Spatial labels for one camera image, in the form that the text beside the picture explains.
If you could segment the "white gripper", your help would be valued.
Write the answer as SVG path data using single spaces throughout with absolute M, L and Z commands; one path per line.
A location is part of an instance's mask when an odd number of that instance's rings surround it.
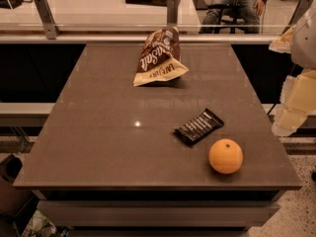
M 316 110 L 316 8 L 308 9 L 269 50 L 291 53 L 292 62 L 305 68 L 297 77 L 286 77 L 272 125 L 274 135 L 290 136 Z

